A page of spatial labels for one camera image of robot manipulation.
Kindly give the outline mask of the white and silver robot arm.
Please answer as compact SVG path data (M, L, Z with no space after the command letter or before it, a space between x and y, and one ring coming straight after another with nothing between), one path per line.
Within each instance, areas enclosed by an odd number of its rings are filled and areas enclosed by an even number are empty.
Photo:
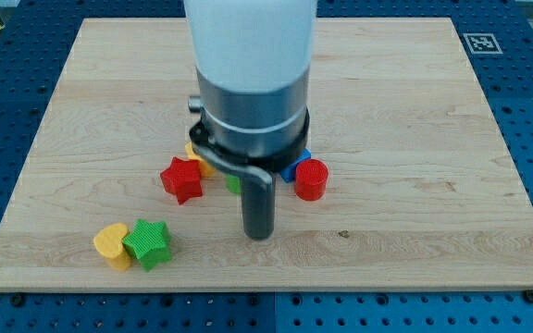
M202 121L230 153L271 156L303 131L316 0L185 0Z

